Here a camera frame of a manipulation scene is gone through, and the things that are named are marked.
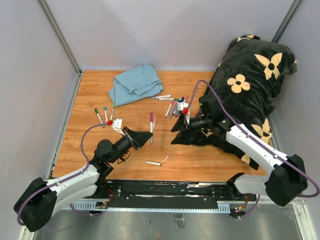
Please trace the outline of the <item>right corner metal post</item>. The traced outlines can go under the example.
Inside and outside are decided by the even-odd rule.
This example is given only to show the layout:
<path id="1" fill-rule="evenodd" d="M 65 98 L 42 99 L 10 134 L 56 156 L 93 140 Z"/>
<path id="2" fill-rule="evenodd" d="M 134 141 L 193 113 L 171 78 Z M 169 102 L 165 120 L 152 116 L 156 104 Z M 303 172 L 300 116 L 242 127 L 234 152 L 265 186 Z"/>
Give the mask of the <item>right corner metal post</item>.
<path id="1" fill-rule="evenodd" d="M 271 40 L 273 43 L 278 43 L 281 40 L 281 38 L 283 37 L 284 33 L 286 32 L 288 26 L 290 25 L 291 21 L 293 20 L 294 16 L 298 12 L 303 2 L 304 0 L 294 0 L 292 2 L 281 24 L 279 25 L 278 29 L 276 30 Z"/>

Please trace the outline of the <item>black floral plush blanket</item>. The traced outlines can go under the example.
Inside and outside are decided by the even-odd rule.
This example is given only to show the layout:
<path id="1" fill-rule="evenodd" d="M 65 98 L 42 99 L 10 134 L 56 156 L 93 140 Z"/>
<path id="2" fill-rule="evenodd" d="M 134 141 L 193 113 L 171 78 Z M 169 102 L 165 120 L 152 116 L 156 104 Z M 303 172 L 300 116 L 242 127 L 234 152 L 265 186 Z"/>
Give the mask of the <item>black floral plush blanket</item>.
<path id="1" fill-rule="evenodd" d="M 245 127 L 271 143 L 269 116 L 275 109 L 274 99 L 280 94 L 285 77 L 297 71 L 293 51 L 286 45 L 261 40 L 249 34 L 232 40 L 213 74 L 195 117 L 207 113 L 219 118 L 227 111 Z M 217 133 L 207 130 L 205 138 L 194 146 L 212 145 L 237 156 L 252 169 L 259 165 L 246 153 L 228 143 Z"/>

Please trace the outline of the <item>grey marker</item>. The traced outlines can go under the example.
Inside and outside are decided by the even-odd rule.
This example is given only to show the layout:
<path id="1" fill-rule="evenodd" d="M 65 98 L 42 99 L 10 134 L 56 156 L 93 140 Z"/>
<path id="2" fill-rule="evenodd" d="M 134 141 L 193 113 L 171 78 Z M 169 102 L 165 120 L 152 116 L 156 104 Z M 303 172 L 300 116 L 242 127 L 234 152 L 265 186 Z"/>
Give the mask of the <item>grey marker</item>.
<path id="1" fill-rule="evenodd" d="M 177 102 L 174 104 L 174 106 L 173 106 L 173 109 L 172 109 L 172 111 L 171 111 L 171 113 L 170 113 L 170 116 L 169 116 L 169 119 L 171 120 L 172 119 L 172 117 L 173 117 L 173 115 L 175 114 L 175 112 L 176 112 L 176 108 L 177 108 Z"/>

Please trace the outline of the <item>black marker without cap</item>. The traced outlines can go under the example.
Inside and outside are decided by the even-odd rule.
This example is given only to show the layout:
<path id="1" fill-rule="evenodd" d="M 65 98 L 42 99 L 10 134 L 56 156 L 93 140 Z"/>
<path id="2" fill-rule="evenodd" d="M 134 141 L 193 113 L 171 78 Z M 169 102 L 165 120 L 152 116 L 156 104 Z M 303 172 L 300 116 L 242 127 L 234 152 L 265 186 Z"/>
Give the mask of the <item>black marker without cap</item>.
<path id="1" fill-rule="evenodd" d="M 162 164 L 159 163 L 159 162 L 144 161 L 144 163 L 145 163 L 145 164 L 148 164 L 148 165 L 162 166 Z"/>

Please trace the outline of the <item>corner metal post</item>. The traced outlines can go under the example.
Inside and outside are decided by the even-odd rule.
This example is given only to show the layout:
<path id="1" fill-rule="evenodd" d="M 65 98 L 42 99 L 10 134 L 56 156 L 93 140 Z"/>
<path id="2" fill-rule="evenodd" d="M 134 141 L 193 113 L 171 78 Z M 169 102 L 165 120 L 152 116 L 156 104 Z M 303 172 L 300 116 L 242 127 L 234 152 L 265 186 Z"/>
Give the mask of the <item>corner metal post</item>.
<path id="1" fill-rule="evenodd" d="M 72 68 L 74 69 L 74 71 L 76 72 L 76 74 L 78 76 L 80 76 L 82 74 L 82 70 L 79 66 L 79 64 L 77 63 L 77 60 L 74 56 L 74 54 L 71 51 L 71 48 L 69 47 L 62 31 L 61 28 L 59 27 L 59 24 L 56 20 L 56 18 L 53 15 L 53 12 L 50 9 L 49 4 L 47 3 L 46 0 L 37 0 L 37 3 L 40 7 L 40 9 L 42 10 L 45 18 L 47 19 L 50 27 L 52 28 L 58 42 L 60 43 L 60 46 L 62 47 L 66 57 L 68 58 Z"/>
<path id="2" fill-rule="evenodd" d="M 281 40 L 281 38 L 283 37 L 284 33 L 286 32 L 288 26 L 290 25 L 291 21 L 293 20 L 294 16 L 298 12 L 303 2 L 304 0 L 294 0 L 292 2 L 281 24 L 279 25 L 278 29 L 276 30 L 271 40 L 273 43 L 278 43 Z"/>

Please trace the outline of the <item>left corner metal post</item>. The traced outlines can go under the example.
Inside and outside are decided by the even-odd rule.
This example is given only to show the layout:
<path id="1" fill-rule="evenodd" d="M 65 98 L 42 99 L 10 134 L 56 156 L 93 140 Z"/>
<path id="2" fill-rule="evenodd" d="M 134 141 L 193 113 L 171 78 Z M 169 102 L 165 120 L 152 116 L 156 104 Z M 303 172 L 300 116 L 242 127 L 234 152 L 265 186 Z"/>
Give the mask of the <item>left corner metal post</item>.
<path id="1" fill-rule="evenodd" d="M 59 27 L 59 24 L 56 20 L 56 18 L 53 15 L 53 12 L 50 9 L 49 4 L 47 3 L 46 0 L 37 0 L 37 3 L 40 7 L 40 9 L 42 10 L 45 18 L 47 19 L 50 27 L 52 28 L 58 42 L 60 43 L 60 46 L 62 47 L 66 57 L 68 58 L 72 68 L 74 69 L 74 71 L 76 72 L 76 74 L 78 76 L 80 76 L 82 74 L 82 70 L 79 66 L 79 64 L 77 63 L 77 60 L 74 56 L 74 54 L 71 51 L 71 48 L 69 47 L 62 31 L 61 28 Z"/>

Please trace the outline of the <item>purple cap marker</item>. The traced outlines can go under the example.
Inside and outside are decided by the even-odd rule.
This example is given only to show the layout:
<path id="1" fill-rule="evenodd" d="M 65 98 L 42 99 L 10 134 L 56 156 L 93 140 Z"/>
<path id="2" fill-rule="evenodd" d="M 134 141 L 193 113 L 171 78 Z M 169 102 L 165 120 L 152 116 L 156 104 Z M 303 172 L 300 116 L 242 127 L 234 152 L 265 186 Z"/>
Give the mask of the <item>purple cap marker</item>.
<path id="1" fill-rule="evenodd" d="M 152 112 L 150 112 L 149 114 L 149 120 L 150 120 L 150 133 L 151 133 L 150 144 L 153 145 L 154 140 L 153 140 L 153 113 Z"/>

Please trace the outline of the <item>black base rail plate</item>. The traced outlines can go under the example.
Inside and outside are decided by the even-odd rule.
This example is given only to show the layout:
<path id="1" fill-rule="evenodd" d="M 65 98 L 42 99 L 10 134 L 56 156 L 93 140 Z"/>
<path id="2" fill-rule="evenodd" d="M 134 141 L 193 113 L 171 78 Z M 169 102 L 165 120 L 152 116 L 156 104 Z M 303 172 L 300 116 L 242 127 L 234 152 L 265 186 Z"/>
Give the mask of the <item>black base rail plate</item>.
<path id="1" fill-rule="evenodd" d="M 121 210 L 209 210 L 218 202 L 254 202 L 254 194 L 234 195 L 226 183 L 198 181 L 108 180 L 102 191 L 86 197 Z"/>

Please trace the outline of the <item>aluminium frame rail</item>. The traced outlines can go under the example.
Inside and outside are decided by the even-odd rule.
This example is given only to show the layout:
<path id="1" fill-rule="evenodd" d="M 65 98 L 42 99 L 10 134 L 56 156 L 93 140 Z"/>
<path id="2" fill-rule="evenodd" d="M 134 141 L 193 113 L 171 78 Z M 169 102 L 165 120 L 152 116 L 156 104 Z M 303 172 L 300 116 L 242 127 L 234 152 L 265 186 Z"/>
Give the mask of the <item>aluminium frame rail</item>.
<path id="1" fill-rule="evenodd" d="M 78 200 L 75 200 L 75 201 L 71 202 L 70 204 L 64 206 L 61 210 L 71 210 L 72 207 L 73 207 L 74 209 L 77 209 L 77 208 L 78 208 L 78 205 L 79 205 L 79 204 L 82 204 L 83 200 L 84 200 L 83 198 L 80 198 L 80 199 L 78 199 Z"/>

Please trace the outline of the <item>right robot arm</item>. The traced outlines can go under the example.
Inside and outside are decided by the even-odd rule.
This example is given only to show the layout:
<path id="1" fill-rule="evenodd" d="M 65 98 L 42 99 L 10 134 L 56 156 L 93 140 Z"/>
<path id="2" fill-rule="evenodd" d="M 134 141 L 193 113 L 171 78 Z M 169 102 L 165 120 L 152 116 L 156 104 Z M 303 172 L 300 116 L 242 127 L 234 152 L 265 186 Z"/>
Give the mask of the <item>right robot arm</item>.
<path id="1" fill-rule="evenodd" d="M 288 156 L 271 147 L 227 113 L 219 118 L 210 113 L 191 118 L 188 106 L 186 102 L 177 103 L 179 118 L 171 130 L 178 134 L 171 142 L 173 145 L 198 145 L 199 140 L 206 137 L 204 132 L 211 130 L 219 136 L 225 135 L 229 144 L 247 154 L 266 172 L 265 176 L 239 172 L 231 177 L 226 182 L 230 199 L 238 200 L 244 194 L 264 195 L 284 207 L 308 187 L 301 157 Z"/>

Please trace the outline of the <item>dark green cap marker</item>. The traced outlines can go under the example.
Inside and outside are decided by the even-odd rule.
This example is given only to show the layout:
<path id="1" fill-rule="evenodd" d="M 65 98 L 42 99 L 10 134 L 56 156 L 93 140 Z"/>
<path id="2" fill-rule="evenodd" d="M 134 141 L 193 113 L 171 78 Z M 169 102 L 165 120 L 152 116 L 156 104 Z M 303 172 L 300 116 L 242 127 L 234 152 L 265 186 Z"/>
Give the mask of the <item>dark green cap marker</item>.
<path id="1" fill-rule="evenodd" d="M 103 128 L 105 128 L 104 122 L 102 121 L 102 118 L 101 118 L 101 115 L 100 115 L 100 113 L 99 113 L 98 109 L 97 109 L 97 108 L 95 108 L 95 109 L 94 109 L 94 112 L 95 112 L 95 114 L 97 115 L 97 117 L 98 117 L 98 119 L 99 119 L 99 122 L 100 122 L 101 126 L 102 126 Z"/>

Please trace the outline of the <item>pink cap marker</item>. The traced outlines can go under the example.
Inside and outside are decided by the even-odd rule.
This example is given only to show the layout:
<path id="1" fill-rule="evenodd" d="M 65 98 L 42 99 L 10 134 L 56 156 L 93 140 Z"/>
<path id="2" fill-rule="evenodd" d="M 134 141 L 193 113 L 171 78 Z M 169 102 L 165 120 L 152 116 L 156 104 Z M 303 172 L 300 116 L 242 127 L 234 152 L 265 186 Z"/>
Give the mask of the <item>pink cap marker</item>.
<path id="1" fill-rule="evenodd" d="M 167 118 L 168 116 L 169 116 L 169 113 L 170 113 L 170 111 L 171 111 L 171 108 L 172 108 L 172 106 L 173 106 L 173 104 L 174 104 L 174 100 L 172 100 L 171 102 L 170 102 L 170 104 L 169 104 L 169 106 L 168 106 L 168 109 L 167 109 L 167 111 L 166 111 L 166 113 L 165 113 L 165 118 Z"/>

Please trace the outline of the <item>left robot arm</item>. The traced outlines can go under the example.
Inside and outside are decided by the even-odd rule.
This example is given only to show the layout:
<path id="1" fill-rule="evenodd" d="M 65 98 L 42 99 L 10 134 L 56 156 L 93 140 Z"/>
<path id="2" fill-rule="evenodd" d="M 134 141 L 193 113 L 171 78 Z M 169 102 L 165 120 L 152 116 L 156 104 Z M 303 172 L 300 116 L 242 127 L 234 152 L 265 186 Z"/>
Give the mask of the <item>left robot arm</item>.
<path id="1" fill-rule="evenodd" d="M 113 170 L 112 163 L 124 161 L 131 148 L 141 149 L 153 136 L 150 131 L 133 131 L 128 127 L 122 132 L 116 143 L 101 140 L 85 166 L 54 179 L 35 178 L 13 207 L 18 224 L 36 232 L 57 212 L 77 200 L 103 197 L 107 193 L 106 177 Z"/>

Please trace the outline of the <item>light blue folded cloth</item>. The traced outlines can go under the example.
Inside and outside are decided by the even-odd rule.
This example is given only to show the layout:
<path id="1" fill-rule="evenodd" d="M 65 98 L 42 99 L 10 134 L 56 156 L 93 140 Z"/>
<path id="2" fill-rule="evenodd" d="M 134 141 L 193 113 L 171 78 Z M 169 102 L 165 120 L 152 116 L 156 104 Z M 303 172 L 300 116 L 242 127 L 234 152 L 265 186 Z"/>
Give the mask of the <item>light blue folded cloth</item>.
<path id="1" fill-rule="evenodd" d="M 119 107 L 153 97 L 163 90 L 162 81 L 152 65 L 142 64 L 116 75 L 108 96 Z"/>

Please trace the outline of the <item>peach cap marker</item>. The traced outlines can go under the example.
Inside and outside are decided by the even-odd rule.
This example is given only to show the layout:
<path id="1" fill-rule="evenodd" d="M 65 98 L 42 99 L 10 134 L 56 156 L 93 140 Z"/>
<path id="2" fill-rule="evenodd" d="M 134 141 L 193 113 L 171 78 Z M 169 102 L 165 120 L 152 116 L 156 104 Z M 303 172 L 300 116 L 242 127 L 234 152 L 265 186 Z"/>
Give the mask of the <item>peach cap marker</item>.
<path id="1" fill-rule="evenodd" d="M 153 123 L 152 123 L 152 131 L 154 131 L 154 129 L 155 129 L 156 122 L 157 122 L 157 119 L 154 119 L 154 121 L 153 121 Z"/>

